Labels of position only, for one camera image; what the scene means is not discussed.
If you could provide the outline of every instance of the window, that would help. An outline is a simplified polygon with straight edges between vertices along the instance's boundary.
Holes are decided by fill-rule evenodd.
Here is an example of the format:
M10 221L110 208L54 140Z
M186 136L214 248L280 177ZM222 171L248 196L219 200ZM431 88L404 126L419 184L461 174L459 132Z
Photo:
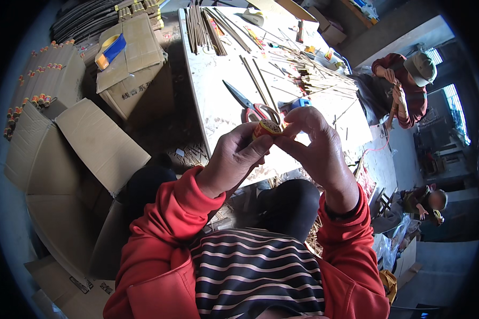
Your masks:
M438 65L443 62L442 57L438 53L438 50L436 50L435 48L430 48L429 50L426 51L426 53L429 55L429 57L435 63L435 65Z
M471 141L466 131L465 115L463 114L463 108L461 107L460 97L456 91L456 86L450 84L444 87L443 91L447 97L447 102L449 102L453 120L456 124L456 130L460 134L460 137L462 137L463 142L466 145L470 145Z

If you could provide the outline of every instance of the scissors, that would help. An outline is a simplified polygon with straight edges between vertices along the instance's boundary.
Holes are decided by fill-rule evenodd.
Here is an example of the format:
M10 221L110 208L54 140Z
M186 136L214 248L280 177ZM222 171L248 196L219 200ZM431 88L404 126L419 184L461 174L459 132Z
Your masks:
M263 118L268 118L274 121L277 125L280 125L280 116L268 105L261 103L253 104L250 102L243 94L234 88L234 86L227 83L225 80L222 80L229 92L236 98L238 103L240 103L245 108L245 114L243 116L243 123L246 122L257 122Z

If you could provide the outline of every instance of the black and white striped shirt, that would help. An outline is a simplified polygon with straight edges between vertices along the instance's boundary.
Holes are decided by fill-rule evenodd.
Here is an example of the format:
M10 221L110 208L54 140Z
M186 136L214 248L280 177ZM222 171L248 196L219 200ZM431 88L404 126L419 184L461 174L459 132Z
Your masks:
M319 265L292 237L224 229L197 239L190 251L201 318L256 318L268 308L323 315Z

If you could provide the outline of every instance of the red jacket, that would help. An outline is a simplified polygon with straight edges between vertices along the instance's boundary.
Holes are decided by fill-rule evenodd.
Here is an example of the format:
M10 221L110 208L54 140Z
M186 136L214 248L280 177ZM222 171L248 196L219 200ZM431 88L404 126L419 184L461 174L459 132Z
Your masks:
M374 74L376 74L376 68L381 65L384 68L394 67L395 65L400 66L398 69L394 70L396 79L401 82L401 87L406 95L406 101L408 105L408 118L401 118L397 114L397 120L399 124L404 129L409 129L414 126L416 122L420 120L421 117L426 114L426 109L428 108L428 98L426 93L426 87L419 87L415 84L411 84L408 81L408 71L401 63L406 60L404 56L396 53L389 53L386 57L382 59L377 59L372 63L371 69Z
M108 300L103 317L109 318L199 318L195 303L195 269L185 244L207 222L207 214L222 206L225 193L210 199L200 192L196 167L180 180L160 186L154 204L130 225L132 235L122 248L116 291ZM324 213L321 196L319 215L323 227L318 242L323 259L325 316L332 319L383 319L389 302L378 275L370 227L369 206L360 192L358 213L350 220L333 221Z

